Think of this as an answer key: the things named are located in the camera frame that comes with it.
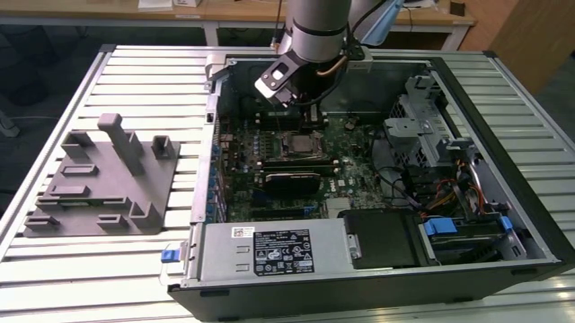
sticker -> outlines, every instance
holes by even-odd
[[[310,230],[254,234],[254,272],[258,276],[314,273]]]
[[[255,227],[233,227],[233,238],[254,237]]]
[[[177,18],[199,19],[199,15],[177,15]]]

gray cylindrical arm segment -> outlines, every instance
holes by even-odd
[[[323,63],[342,50],[351,0],[291,1],[294,52],[306,61]]]

blue latch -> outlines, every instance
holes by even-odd
[[[162,251],[162,263],[170,264],[173,262],[181,262],[181,251],[179,250]]]
[[[505,231],[510,233],[514,230],[514,224],[511,223],[510,218],[506,216],[502,216],[499,218],[499,222],[502,223]]]
[[[453,219],[449,217],[439,217],[435,219],[429,219],[429,221],[423,224],[423,228],[426,229],[426,233],[429,236],[435,234],[457,234],[458,228],[455,227],[455,223]]]

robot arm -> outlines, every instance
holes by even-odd
[[[289,45],[283,42],[282,56],[255,82],[255,87],[273,104],[283,104],[286,107],[319,104],[338,86],[347,60],[362,60],[365,57],[349,26],[351,9],[354,14],[365,12],[362,18],[366,18],[385,2],[386,0],[289,2],[287,30],[291,42]],[[374,39],[374,32],[378,32],[375,38],[383,41],[402,5],[403,0],[393,1],[363,40]]]

floor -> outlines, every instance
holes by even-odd
[[[18,118],[20,135],[0,137],[0,215],[8,207],[36,156],[48,139],[56,119],[64,112],[74,92],[102,44],[206,45],[199,28],[95,28],[48,27],[46,33],[60,57],[56,64],[39,69],[50,96],[32,106],[15,106],[0,96],[0,109]],[[222,46],[269,46],[271,30],[221,30]],[[537,96],[551,117],[575,139],[575,59],[562,66],[546,89]]]

